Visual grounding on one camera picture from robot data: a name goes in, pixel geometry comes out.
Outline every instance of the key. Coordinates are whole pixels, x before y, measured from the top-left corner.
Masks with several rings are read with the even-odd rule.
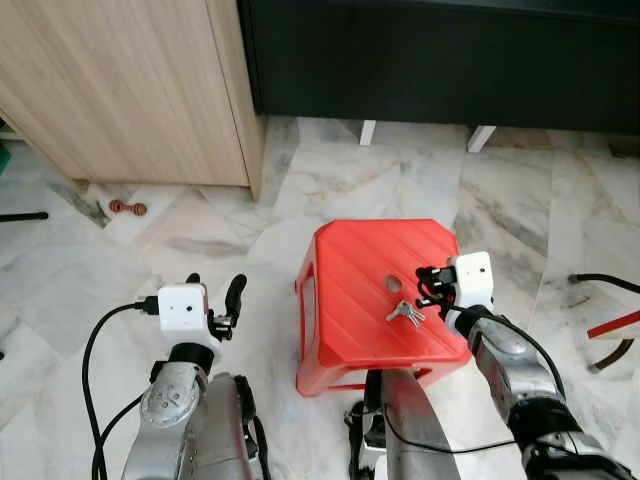
[[[425,316],[422,313],[414,310],[411,304],[406,300],[401,300],[398,305],[396,305],[396,308],[393,310],[393,312],[387,315],[386,319],[388,322],[390,322],[391,320],[399,316],[407,317],[416,328],[420,327],[420,322],[423,322],[425,319]]]

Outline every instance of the red object on floor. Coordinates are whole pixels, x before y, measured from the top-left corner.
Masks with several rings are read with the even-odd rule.
[[[597,338],[620,328],[628,327],[629,325],[633,325],[637,322],[640,322],[640,310],[630,313],[629,315],[625,315],[624,317],[616,318],[610,322],[603,323],[597,327],[593,327],[592,329],[587,330],[587,335],[589,338]]]
[[[123,210],[127,210],[134,215],[141,217],[147,213],[147,206],[144,203],[134,203],[133,205],[127,205],[122,200],[111,200],[109,202],[109,208],[114,213],[120,213]]]
[[[457,253],[455,236],[433,220],[336,220],[320,228],[296,280],[298,392],[362,389],[361,381],[336,383],[384,368],[414,368],[424,386],[463,366],[471,353],[438,317],[440,307],[422,309],[418,329],[404,317],[386,321],[400,300],[413,305],[419,297],[416,268],[445,266]],[[392,277],[399,291],[387,288]]]

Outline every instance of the black wire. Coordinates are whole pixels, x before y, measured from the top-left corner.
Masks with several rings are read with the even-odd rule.
[[[558,392],[560,392],[560,395],[562,395],[563,398],[566,398],[566,393],[564,390],[564,384],[562,383],[562,378],[560,377],[560,372],[558,371],[558,368],[556,367],[556,364],[553,362],[553,359],[551,358],[551,355],[549,355],[547,353],[547,351],[542,347],[542,345],[540,345],[538,342],[536,342],[534,340],[534,338],[529,335],[527,332],[525,332],[524,330],[522,330],[521,328],[515,326],[513,323],[509,322],[509,320],[507,320],[506,318],[502,318],[502,317],[497,317],[495,315],[491,315],[489,313],[479,313],[477,310],[471,310],[470,308],[464,308],[464,307],[458,307],[456,305],[452,305],[448,302],[445,302],[443,300],[440,300],[436,297],[433,297],[431,295],[425,294],[424,290],[421,289],[420,291],[421,295],[423,295],[427,300],[429,300],[431,303],[435,304],[435,305],[439,305],[442,308],[446,308],[449,310],[455,310],[457,312],[462,312],[462,313],[468,313],[470,315],[474,315],[477,318],[486,318],[487,320],[491,320],[493,322],[499,323],[500,325],[508,328],[509,330],[511,330],[512,332],[517,333],[518,335],[520,335],[523,339],[525,339],[527,342],[529,342],[533,348],[535,348],[538,353],[542,356],[542,358],[544,358],[545,362],[547,362],[547,365],[549,366],[549,370],[551,371],[551,375],[553,376],[553,380],[556,384],[556,388],[558,389]]]
[[[258,443],[258,460],[262,468],[262,479],[271,480],[269,471],[269,448],[267,447],[267,436],[264,433],[262,422],[256,415],[253,417],[253,428],[256,430],[256,442]]]
[[[124,407],[122,410],[120,410],[118,412],[118,414],[113,417],[111,419],[111,421],[109,422],[109,424],[106,426],[106,428],[104,429],[104,431],[102,432],[102,435],[100,435],[100,446],[103,449],[104,452],[104,444],[107,441],[107,437],[109,437],[109,434],[111,433],[111,430],[113,430],[113,427],[116,426],[116,424],[122,420],[122,417],[124,417],[127,413],[129,413],[136,405],[138,405],[140,403],[140,401],[142,400],[142,395],[140,395],[139,397],[135,398],[131,403],[129,403],[129,405],[127,405],[126,407]],[[97,456],[97,449],[93,450],[93,460],[91,461],[91,476],[97,475],[98,472],[98,456]]]
[[[91,389],[89,388],[89,360],[91,360],[91,351],[93,350],[93,344],[96,342],[98,332],[107,323],[111,317],[115,314],[123,312],[125,310],[136,310],[142,308],[142,303],[129,303],[120,307],[114,308],[108,312],[100,321],[93,327],[87,346],[84,349],[84,356],[82,357],[82,393],[84,394],[84,403],[87,407],[87,415],[89,417],[89,423],[91,424],[91,433],[93,434],[93,443],[95,444],[95,455],[98,463],[98,470],[92,471],[92,480],[107,480],[107,467],[104,461],[104,452],[102,451],[102,444],[100,441],[100,428],[98,426],[98,419],[96,417],[96,411],[93,407],[93,399],[91,398]]]
[[[389,404],[385,403],[383,413],[384,413],[384,419],[387,422],[389,429],[391,429],[391,432],[396,436],[398,440],[400,440],[402,443],[405,443],[407,445],[411,445],[412,447],[422,448],[424,450],[429,450],[431,452],[446,453],[449,455],[462,455],[465,453],[476,453],[476,452],[481,452],[483,450],[491,450],[493,448],[506,447],[508,445],[514,445],[516,443],[515,440],[505,440],[504,442],[489,443],[487,445],[481,445],[479,447],[463,448],[460,450],[451,450],[449,447],[445,447],[443,445],[413,442],[411,440],[407,440],[406,438],[404,438],[402,435],[398,433],[396,428],[391,423],[391,420],[389,419],[389,413],[387,412],[388,408],[389,408]]]
[[[569,275],[570,283],[584,282],[588,280],[595,280],[598,282],[607,282],[616,287],[624,288],[630,292],[640,293],[640,285],[628,282],[613,275],[605,275],[604,273],[572,273]]]
[[[350,411],[350,412],[344,412],[344,416],[345,416],[345,418],[348,418],[348,417],[364,417],[365,415],[371,415],[372,413],[373,414],[380,413],[380,410],[364,410],[364,411],[358,412],[358,413]]]

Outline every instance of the cabinet door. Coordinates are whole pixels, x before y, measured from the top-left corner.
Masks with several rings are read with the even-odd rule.
[[[2,0],[0,115],[71,178],[248,185],[205,0]]]

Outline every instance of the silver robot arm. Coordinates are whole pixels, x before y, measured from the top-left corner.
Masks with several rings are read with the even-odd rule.
[[[417,305],[441,305],[440,315],[449,329],[467,339],[494,404],[520,448],[529,479],[633,479],[578,426],[559,374],[554,378],[540,362],[535,341],[509,328],[506,318],[493,315],[487,252],[458,256],[446,268],[421,268],[416,273],[424,296]],[[555,369],[552,363],[547,367]]]
[[[154,366],[142,396],[123,480],[261,477],[250,461],[258,454],[248,429],[255,406],[246,379],[226,373],[208,379],[222,358],[221,341],[231,339],[245,284],[244,275],[232,281],[227,313],[218,317],[197,275],[159,291],[161,328],[172,349],[166,362]]]

